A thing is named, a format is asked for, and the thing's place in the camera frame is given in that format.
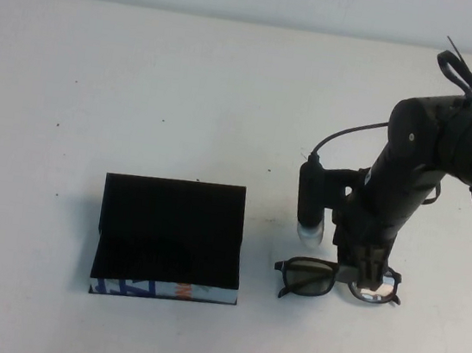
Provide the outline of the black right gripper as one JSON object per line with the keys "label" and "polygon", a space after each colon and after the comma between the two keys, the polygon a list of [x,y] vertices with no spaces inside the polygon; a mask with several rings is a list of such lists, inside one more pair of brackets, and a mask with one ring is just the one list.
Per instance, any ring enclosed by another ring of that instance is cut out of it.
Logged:
{"label": "black right gripper", "polygon": [[336,226],[333,244],[340,263],[337,282],[376,291],[389,266],[397,234],[410,217],[412,197],[385,192],[378,205],[368,204],[354,193],[347,194],[346,188],[337,186],[332,216]]}

